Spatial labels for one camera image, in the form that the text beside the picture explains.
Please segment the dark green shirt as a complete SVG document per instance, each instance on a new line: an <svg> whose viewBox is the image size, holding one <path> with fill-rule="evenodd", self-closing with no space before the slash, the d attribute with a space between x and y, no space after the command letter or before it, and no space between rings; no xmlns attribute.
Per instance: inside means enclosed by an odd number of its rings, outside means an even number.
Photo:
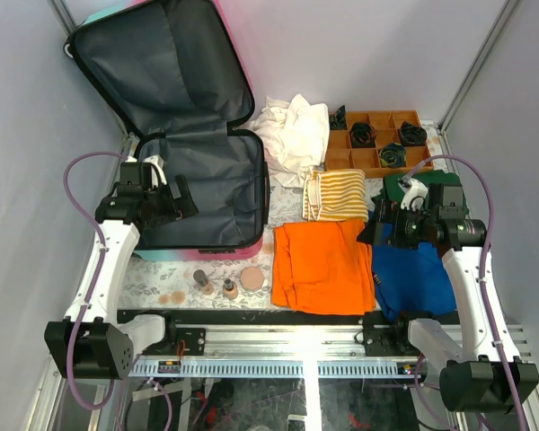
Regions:
<svg viewBox="0 0 539 431"><path fill-rule="evenodd" d="M373 203L376 204L383 199L401 203L405 194L398 184L401 177L402 175L399 173L385 176L381 191L372 197ZM455 173L444 172L443 170L417 173L413 178L422 182L426 187L430 184L461 185L461 181Z"/></svg>

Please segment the octagonal beige powder compact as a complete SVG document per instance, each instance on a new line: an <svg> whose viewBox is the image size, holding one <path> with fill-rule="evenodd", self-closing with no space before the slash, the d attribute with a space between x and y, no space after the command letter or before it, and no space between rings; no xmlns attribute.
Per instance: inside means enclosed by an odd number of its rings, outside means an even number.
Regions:
<svg viewBox="0 0 539 431"><path fill-rule="evenodd" d="M243 289L248 292L256 292L263 288L265 276L258 267L245 268L240 275Z"/></svg>

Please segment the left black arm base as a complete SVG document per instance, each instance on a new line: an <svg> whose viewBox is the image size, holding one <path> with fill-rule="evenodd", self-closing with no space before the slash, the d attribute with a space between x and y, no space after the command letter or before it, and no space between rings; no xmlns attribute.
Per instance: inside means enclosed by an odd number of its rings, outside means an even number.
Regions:
<svg viewBox="0 0 539 431"><path fill-rule="evenodd" d="M167 320L163 344L159 350L162 355L169 356L203 356L206 335L207 330L203 327L184 327Z"/></svg>

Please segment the foundation bottle black cap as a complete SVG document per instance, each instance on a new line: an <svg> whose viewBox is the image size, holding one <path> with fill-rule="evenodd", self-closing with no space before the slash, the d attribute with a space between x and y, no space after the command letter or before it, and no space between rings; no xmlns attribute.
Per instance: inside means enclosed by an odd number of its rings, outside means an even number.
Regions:
<svg viewBox="0 0 539 431"><path fill-rule="evenodd" d="M229 300L234 300L239 295L237 284L232 279L226 279L223 284L224 295Z"/></svg>

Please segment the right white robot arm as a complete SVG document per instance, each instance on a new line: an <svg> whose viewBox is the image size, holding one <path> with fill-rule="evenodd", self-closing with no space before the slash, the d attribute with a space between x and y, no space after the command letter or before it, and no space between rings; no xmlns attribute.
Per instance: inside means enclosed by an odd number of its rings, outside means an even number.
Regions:
<svg viewBox="0 0 539 431"><path fill-rule="evenodd" d="M467 215L459 185L399 180L401 202L383 199L358 242L415 250L432 245L455 295L462 341L430 318L392 331L402 354L419 350L439 373L441 399L452 412L507 412L539 383L536 365L522 360L508 333L493 284L486 224Z"/></svg>

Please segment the foundation bottle grey cap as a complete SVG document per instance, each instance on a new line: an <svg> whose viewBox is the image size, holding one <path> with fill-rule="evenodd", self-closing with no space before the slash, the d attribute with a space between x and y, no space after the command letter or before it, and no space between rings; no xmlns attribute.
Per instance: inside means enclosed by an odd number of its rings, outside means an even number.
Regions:
<svg viewBox="0 0 539 431"><path fill-rule="evenodd" d="M203 270L196 270L193 278L203 295L211 295L214 292L213 284Z"/></svg>

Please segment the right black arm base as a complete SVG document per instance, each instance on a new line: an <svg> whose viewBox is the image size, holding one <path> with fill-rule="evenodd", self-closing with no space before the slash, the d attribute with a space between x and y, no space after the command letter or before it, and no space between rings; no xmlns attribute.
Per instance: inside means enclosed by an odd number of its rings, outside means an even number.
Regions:
<svg viewBox="0 0 539 431"><path fill-rule="evenodd" d="M408 338L409 322L403 317L389 322L379 313L365 315L359 320L361 330L354 335L354 343L364 348L366 356L417 356L419 350Z"/></svg>

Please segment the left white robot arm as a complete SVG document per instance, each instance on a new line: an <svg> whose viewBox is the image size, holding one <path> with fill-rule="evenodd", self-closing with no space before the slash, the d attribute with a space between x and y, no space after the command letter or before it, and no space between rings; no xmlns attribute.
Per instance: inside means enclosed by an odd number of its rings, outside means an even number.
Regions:
<svg viewBox="0 0 539 431"><path fill-rule="evenodd" d="M93 249L77 294L64 318L49 322L44 332L49 353L67 379L121 380L148 347L165 355L178 346L178 331L160 315L117 321L119 292L141 233L198 213L185 177L176 176L175 197L163 165L159 156L129 157L90 217Z"/></svg>

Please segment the orange shirt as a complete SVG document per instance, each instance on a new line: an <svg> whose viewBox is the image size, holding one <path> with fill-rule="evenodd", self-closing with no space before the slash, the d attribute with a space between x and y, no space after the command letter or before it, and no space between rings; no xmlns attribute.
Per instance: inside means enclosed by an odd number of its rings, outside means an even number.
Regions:
<svg viewBox="0 0 539 431"><path fill-rule="evenodd" d="M376 307L372 247L365 228L341 222L287 223L274 229L271 301L318 315L363 315Z"/></svg>

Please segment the yellow striped shirt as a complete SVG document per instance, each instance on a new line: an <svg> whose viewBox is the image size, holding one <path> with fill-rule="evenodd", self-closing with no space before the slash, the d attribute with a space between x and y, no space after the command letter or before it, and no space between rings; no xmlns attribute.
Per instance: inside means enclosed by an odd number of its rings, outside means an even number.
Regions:
<svg viewBox="0 0 539 431"><path fill-rule="evenodd" d="M361 170L313 171L305 180L302 217L309 222L368 220L366 175Z"/></svg>

